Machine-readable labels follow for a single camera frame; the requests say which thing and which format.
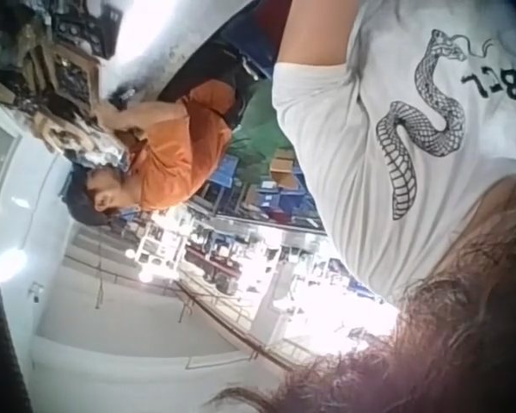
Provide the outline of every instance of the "wall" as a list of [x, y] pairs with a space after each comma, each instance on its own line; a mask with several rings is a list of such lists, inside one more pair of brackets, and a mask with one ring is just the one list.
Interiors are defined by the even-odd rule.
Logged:
[[[58, 197], [70, 163], [49, 153], [1, 108], [0, 127], [18, 139], [9, 166], [0, 177], [0, 254], [22, 249], [28, 256], [26, 267], [1, 287], [15, 350], [28, 380], [31, 339], [72, 227], [71, 218]], [[37, 305], [28, 296], [33, 282], [45, 287]]]
[[[209, 367], [184, 370], [182, 360], [96, 354], [39, 338], [33, 357], [29, 390], [36, 413], [188, 413], [204, 410], [203, 405], [228, 385], [278, 382], [240, 354], [233, 354], [230, 364], [215, 367], [211, 365], [222, 362], [217, 356], [196, 358], [192, 365]], [[227, 406], [222, 411], [243, 410]]]
[[38, 335], [72, 347], [140, 357], [199, 356], [236, 350], [198, 314], [186, 314], [178, 323], [183, 304], [176, 297], [105, 282], [103, 302], [96, 310], [99, 285], [94, 274], [62, 267]]

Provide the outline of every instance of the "sleeve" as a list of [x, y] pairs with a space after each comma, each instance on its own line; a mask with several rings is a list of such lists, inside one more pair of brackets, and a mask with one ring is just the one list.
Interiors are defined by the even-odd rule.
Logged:
[[141, 207], [146, 210], [173, 207], [192, 191], [193, 150], [189, 118], [153, 125], [147, 132], [149, 155], [145, 160]]
[[359, 98], [357, 71], [348, 65], [278, 63], [273, 105], [315, 197], [333, 202], [342, 179], [359, 173], [368, 118]]

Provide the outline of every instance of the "dark hair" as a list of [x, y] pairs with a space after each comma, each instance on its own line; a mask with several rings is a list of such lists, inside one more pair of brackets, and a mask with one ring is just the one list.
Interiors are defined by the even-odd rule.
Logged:
[[276, 391], [230, 388], [213, 402], [260, 413], [516, 412], [514, 223], [410, 288], [389, 336], [361, 333], [367, 348], [295, 367]]
[[63, 202], [67, 205], [71, 217], [86, 226], [104, 226], [111, 222], [111, 215], [116, 211], [107, 210], [100, 213], [95, 210], [94, 197], [86, 189], [86, 180], [89, 168], [85, 168], [78, 164], [73, 164], [71, 174], [69, 176], [69, 183]]

